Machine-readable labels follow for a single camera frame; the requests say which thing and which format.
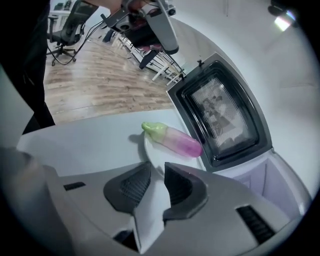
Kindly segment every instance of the chair backrest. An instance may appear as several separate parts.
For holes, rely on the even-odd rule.
[[[82,2],[81,0],[75,1],[61,31],[61,39],[65,42],[65,45],[74,45],[80,40],[84,33],[86,21],[97,8],[97,6]]]

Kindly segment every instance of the microwave door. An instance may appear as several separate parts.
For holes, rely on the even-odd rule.
[[[168,90],[209,172],[245,163],[272,148],[261,108],[248,85],[215,53]]]

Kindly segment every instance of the cable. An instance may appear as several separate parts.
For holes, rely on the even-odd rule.
[[[74,58],[76,57],[76,55],[78,54],[78,52],[80,52],[81,48],[85,45],[86,41],[88,40],[89,37],[91,37],[91,35],[99,28],[100,25],[102,25],[104,21],[100,21],[97,24],[93,25],[89,31],[87,32],[85,39],[83,41],[83,43],[81,44],[81,46],[79,47],[79,49],[76,51],[76,53],[73,55],[73,57],[67,62],[67,63],[63,63],[60,60],[57,59],[57,57],[53,54],[53,52],[50,50],[49,46],[47,46],[49,52],[51,53],[51,55],[54,57],[54,59],[59,62],[61,65],[65,66],[68,65],[70,62],[72,62],[74,60]]]

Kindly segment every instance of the white plate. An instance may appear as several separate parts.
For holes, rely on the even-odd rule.
[[[146,132],[144,132],[144,149],[149,161],[162,176],[165,175],[165,162],[203,169],[199,157],[191,158],[179,155],[169,148],[153,141]]]

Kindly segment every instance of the office chair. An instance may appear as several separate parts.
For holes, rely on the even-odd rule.
[[[64,49],[66,46],[73,46],[80,41],[81,36],[85,33],[85,23],[89,17],[97,10],[97,6],[91,5],[81,0],[77,0],[68,16],[62,30],[53,32],[54,21],[57,17],[48,17],[50,20],[49,33],[47,38],[50,40],[50,43],[57,43],[57,49],[52,53],[56,54],[55,57],[65,54],[71,58],[77,53],[75,49]],[[52,61],[52,66],[56,64],[56,59]]]

